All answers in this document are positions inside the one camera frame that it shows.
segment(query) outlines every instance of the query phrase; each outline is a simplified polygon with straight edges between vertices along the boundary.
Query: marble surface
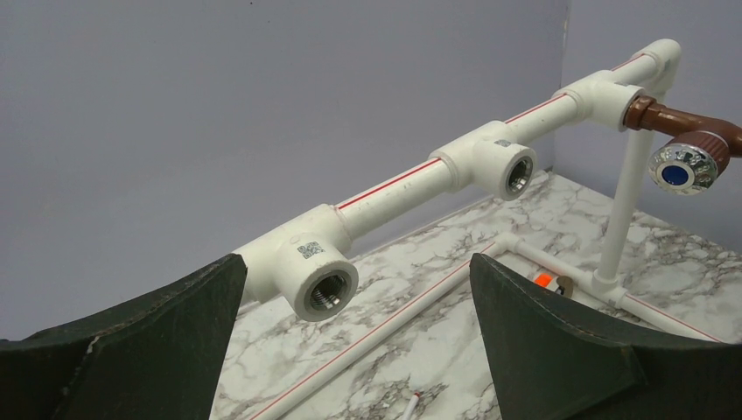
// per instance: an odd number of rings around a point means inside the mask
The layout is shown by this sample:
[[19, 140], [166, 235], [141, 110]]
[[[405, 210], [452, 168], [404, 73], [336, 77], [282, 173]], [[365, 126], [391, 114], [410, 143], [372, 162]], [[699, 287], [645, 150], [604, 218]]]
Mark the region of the marble surface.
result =
[[[356, 258], [360, 287], [336, 318], [297, 320], [282, 299], [251, 307], [235, 323], [212, 418], [252, 418], [498, 233], [594, 270], [611, 203], [542, 172], [517, 201], [482, 201]], [[631, 293], [722, 340], [742, 340], [740, 255], [644, 213], [634, 216], [628, 239], [619, 271]], [[543, 272], [516, 255], [498, 259], [528, 278]], [[585, 294], [575, 299], [637, 321]], [[500, 418], [466, 281], [284, 418], [394, 419], [416, 390], [418, 419]]]

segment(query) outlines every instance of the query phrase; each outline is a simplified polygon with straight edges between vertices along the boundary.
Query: gray wall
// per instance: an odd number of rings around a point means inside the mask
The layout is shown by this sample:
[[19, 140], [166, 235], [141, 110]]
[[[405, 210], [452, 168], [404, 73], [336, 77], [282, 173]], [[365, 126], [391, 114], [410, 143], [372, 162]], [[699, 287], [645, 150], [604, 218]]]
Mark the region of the gray wall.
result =
[[[739, 0], [575, 0], [572, 2], [563, 82], [611, 68], [656, 39], [682, 46], [669, 106], [742, 124], [742, 2]], [[582, 124], [556, 133], [555, 171], [613, 196], [626, 136]], [[658, 135], [655, 148], [669, 140]], [[665, 221], [742, 251], [742, 163], [732, 161], [706, 193], [679, 197], [645, 177], [639, 208]]]
[[548, 98], [566, 4], [0, 1], [0, 337], [174, 281]]

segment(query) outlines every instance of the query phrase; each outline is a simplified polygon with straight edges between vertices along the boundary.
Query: pipe joint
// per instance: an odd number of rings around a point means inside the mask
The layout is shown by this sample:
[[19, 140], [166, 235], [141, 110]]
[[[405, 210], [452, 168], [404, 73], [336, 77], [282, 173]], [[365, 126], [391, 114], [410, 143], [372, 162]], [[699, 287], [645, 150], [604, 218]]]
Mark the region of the pipe joint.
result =
[[577, 104], [577, 117], [571, 124], [590, 119], [613, 130], [627, 129], [626, 112], [644, 88], [610, 81], [611, 74], [607, 70], [597, 72], [554, 93], [568, 95]]
[[248, 266], [242, 302], [282, 295], [301, 319], [330, 318], [358, 287], [358, 271], [343, 256], [351, 242], [342, 216], [324, 204], [236, 249]]
[[681, 47], [673, 39], [659, 39], [639, 50], [632, 59], [648, 56], [654, 60], [657, 72], [642, 84], [654, 94], [663, 94], [672, 88], [677, 68], [680, 65]]
[[619, 278], [614, 276], [613, 278], [607, 278], [599, 273], [599, 269], [592, 272], [592, 289], [598, 293], [607, 293], [608, 291], [615, 289], [619, 286]]
[[512, 232], [503, 232], [494, 237], [494, 242], [501, 244], [506, 251], [518, 254], [518, 245], [523, 242], [523, 238]]
[[536, 153], [513, 131], [492, 121], [433, 151], [451, 172], [451, 192], [475, 184], [505, 201], [521, 196], [536, 169]]

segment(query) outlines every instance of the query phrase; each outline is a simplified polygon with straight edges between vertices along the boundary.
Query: ppr pipe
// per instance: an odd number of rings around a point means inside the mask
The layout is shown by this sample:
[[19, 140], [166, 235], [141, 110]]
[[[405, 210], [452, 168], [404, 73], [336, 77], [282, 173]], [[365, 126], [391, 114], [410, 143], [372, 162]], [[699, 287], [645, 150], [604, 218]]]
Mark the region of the ppr pipe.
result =
[[608, 219], [608, 228], [605, 230], [605, 238], [600, 250], [600, 263], [592, 280], [593, 287], [596, 289], [610, 289], [619, 281], [616, 273], [619, 270], [621, 254], [626, 246], [634, 209], [639, 201], [641, 181], [644, 179], [645, 168], [652, 154], [654, 136], [652, 131], [644, 129], [629, 132], [619, 183], [613, 195], [611, 217]]
[[701, 193], [721, 176], [731, 158], [742, 157], [742, 128], [668, 108], [660, 101], [637, 97], [624, 123], [632, 130], [654, 130], [673, 137], [649, 163], [649, 175], [660, 188], [678, 195]]
[[[494, 121], [430, 154], [427, 162], [337, 206], [321, 205], [234, 252], [249, 267], [242, 303], [287, 298], [309, 321], [328, 319], [347, 305], [358, 275], [343, 256], [353, 240], [440, 193], [474, 184], [515, 200], [528, 187], [536, 154], [526, 145], [565, 124], [590, 119], [624, 130], [623, 117], [639, 96], [673, 74], [679, 45], [656, 41], [629, 61], [578, 80], [548, 101], [505, 122]], [[297, 262], [280, 267], [286, 258]]]
[[[522, 256], [559, 275], [572, 278], [577, 284], [577, 287], [585, 293], [601, 302], [630, 312], [667, 333], [699, 340], [720, 341], [707, 332], [701, 331], [651, 304], [647, 304], [637, 297], [630, 295], [623, 287], [615, 287], [609, 291], [593, 289], [592, 273], [583, 271], [560, 260], [556, 256], [528, 244], [516, 234], [510, 232], [498, 234], [489, 245], [480, 251], [481, 254], [492, 257], [507, 252]], [[275, 420], [283, 416], [312, 393], [325, 386], [325, 384], [334, 379], [347, 367], [376, 348], [389, 336], [405, 326], [420, 312], [462, 284], [468, 277], [469, 261], [466, 261], [421, 294], [413, 297], [408, 303], [404, 304], [379, 325], [357, 339], [353, 344], [332, 357], [327, 363], [277, 395], [271, 402], [268, 402], [254, 415], [250, 416], [249, 420]]]

